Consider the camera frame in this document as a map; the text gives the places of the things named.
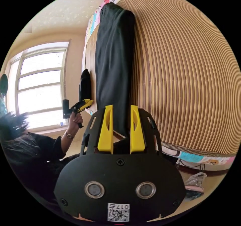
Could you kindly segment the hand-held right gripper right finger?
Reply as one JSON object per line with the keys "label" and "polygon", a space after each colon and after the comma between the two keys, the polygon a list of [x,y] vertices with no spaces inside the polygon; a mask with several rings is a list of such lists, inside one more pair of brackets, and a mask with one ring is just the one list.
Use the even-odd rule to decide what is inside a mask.
{"label": "hand-held right gripper right finger", "polygon": [[138,107],[135,105],[131,105],[130,119],[130,153],[144,152],[145,142],[143,137],[141,118]]}

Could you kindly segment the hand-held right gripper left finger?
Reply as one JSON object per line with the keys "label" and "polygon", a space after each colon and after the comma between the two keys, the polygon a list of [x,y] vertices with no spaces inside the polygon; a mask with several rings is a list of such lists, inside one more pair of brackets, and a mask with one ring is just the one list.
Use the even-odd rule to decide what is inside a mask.
{"label": "hand-held right gripper left finger", "polygon": [[105,107],[97,148],[99,152],[113,154],[113,105]]}

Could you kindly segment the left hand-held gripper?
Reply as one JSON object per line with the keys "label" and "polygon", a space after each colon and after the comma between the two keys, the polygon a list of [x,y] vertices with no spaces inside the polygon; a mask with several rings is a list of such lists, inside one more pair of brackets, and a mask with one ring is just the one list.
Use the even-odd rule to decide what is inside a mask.
{"label": "left hand-held gripper", "polygon": [[69,115],[71,116],[72,112],[74,112],[75,115],[79,114],[86,108],[89,108],[92,104],[93,100],[91,99],[84,99],[83,101],[79,101],[69,109]]}

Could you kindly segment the person's left hand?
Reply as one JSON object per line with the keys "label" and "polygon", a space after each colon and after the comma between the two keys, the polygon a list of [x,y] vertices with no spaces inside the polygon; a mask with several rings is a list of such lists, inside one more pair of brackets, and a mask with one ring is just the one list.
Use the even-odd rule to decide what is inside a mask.
{"label": "person's left hand", "polygon": [[72,137],[75,137],[78,130],[80,129],[79,124],[83,123],[83,118],[80,113],[72,112],[69,118],[69,125],[67,129],[67,133],[71,134]]}

